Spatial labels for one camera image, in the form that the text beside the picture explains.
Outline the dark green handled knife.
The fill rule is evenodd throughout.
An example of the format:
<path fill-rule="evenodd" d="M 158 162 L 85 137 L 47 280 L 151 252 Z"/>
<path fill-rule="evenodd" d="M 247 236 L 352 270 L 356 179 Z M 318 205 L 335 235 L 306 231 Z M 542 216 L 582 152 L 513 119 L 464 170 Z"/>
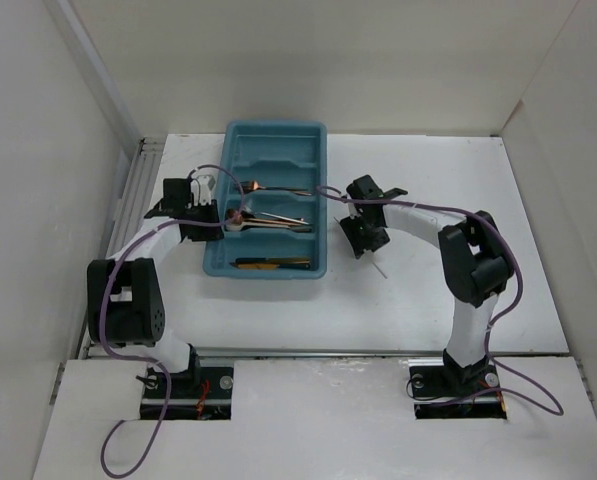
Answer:
<path fill-rule="evenodd" d="M 297 270 L 309 270 L 311 268 L 311 262 L 308 257 L 240 257 L 235 261 L 237 263 L 251 263 L 251 262 L 266 262 L 280 264 L 279 269 L 297 269 Z"/>

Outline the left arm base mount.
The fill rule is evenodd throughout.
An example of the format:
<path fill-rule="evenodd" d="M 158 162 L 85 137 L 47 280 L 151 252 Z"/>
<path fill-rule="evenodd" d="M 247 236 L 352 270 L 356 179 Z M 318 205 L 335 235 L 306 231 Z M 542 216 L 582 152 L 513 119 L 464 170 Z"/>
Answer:
<path fill-rule="evenodd" d="M 231 418 L 234 369 L 227 366 L 202 367 L 197 377 L 190 373 L 171 375 L 171 394 L 165 420 L 211 421 Z M 162 372 L 149 367 L 136 379 L 143 384 L 139 406 L 141 420 L 157 420 L 164 403 L 166 386 Z"/>

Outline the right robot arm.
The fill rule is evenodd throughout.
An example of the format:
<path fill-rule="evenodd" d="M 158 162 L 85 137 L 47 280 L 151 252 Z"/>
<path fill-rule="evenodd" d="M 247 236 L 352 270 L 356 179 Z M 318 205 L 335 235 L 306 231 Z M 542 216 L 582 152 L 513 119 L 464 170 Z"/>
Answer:
<path fill-rule="evenodd" d="M 452 332 L 440 365 L 412 368 L 412 390 L 417 399 L 468 396 L 486 375 L 486 331 L 515 268 L 490 214 L 406 202 L 405 194 L 382 190 L 369 175 L 359 177 L 341 196 L 349 215 L 339 224 L 357 259 L 389 243 L 390 230 L 439 250 L 454 298 Z"/>

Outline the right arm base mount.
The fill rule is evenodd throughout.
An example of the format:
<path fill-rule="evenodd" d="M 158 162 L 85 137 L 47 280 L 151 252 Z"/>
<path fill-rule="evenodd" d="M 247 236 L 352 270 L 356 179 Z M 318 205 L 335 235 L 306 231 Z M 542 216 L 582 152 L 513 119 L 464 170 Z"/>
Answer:
<path fill-rule="evenodd" d="M 438 362 L 411 363 L 406 389 L 414 401 L 417 420 L 497 419 L 506 420 L 507 411 L 497 370 L 487 366 L 474 380 L 455 386 L 444 376 Z"/>

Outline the silver spoon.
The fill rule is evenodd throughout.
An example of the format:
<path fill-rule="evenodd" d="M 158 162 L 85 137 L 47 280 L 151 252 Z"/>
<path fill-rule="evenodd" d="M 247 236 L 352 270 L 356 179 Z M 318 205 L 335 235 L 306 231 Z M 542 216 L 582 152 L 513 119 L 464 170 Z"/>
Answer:
<path fill-rule="evenodd" d="M 269 212 L 257 211 L 248 205 L 245 205 L 242 208 L 242 212 L 247 218 L 262 222 L 284 222 L 293 225 L 308 225 L 308 222 L 302 218 L 293 218 Z"/>

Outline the white plastic spoon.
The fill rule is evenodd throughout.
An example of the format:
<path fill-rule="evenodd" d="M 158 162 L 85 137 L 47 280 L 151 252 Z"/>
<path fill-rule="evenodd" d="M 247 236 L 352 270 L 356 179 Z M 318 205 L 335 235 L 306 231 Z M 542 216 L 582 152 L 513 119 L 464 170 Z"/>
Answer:
<path fill-rule="evenodd" d="M 228 222 L 225 225 L 227 231 L 241 232 L 252 229 L 273 229 L 273 230 L 290 230 L 291 227 L 288 224 L 277 223 L 277 222 L 260 222 L 254 220 L 242 220 L 239 222 Z"/>

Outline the small copper spoon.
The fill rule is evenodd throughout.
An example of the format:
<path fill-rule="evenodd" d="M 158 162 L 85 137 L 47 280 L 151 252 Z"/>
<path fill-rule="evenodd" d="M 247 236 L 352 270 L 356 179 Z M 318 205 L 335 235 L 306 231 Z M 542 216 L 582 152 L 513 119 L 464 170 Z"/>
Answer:
<path fill-rule="evenodd" d="M 290 231 L 290 232 L 295 232 L 295 233 L 312 233 L 312 228 L 307 227 L 307 226 L 262 224 L 262 225 L 259 225 L 258 228 L 266 228 L 266 229 L 272 229 L 272 230 L 284 230 L 284 231 Z"/>

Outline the copper fork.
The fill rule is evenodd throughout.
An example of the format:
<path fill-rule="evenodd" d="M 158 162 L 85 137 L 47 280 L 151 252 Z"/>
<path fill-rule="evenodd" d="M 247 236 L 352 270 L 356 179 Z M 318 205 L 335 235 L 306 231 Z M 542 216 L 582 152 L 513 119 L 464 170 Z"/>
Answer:
<path fill-rule="evenodd" d="M 283 186 L 264 186 L 257 181 L 241 182 L 240 187 L 245 193 L 253 193 L 255 191 L 284 191 L 290 192 L 300 196 L 311 196 L 312 193 L 296 187 L 283 187 Z"/>

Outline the gold knife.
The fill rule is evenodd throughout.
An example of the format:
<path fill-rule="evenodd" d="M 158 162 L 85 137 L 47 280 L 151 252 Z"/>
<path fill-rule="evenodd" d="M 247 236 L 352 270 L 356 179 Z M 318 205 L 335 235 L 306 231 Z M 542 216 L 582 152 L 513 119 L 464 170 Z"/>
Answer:
<path fill-rule="evenodd" d="M 277 270 L 281 267 L 280 264 L 266 263 L 266 262 L 251 262 L 251 263 L 237 263 L 233 262 L 232 266 L 240 270 Z"/>

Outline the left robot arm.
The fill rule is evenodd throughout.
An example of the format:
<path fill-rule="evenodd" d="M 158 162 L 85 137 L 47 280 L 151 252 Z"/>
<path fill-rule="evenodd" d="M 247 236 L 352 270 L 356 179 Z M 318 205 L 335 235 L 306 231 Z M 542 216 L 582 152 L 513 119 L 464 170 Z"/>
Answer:
<path fill-rule="evenodd" d="M 87 267 L 87 323 L 91 340 L 131 357 L 158 361 L 179 396 L 195 394 L 202 373 L 195 348 L 166 325 L 158 267 L 185 240 L 224 238 L 211 175 L 168 178 L 163 197 L 117 253 Z"/>

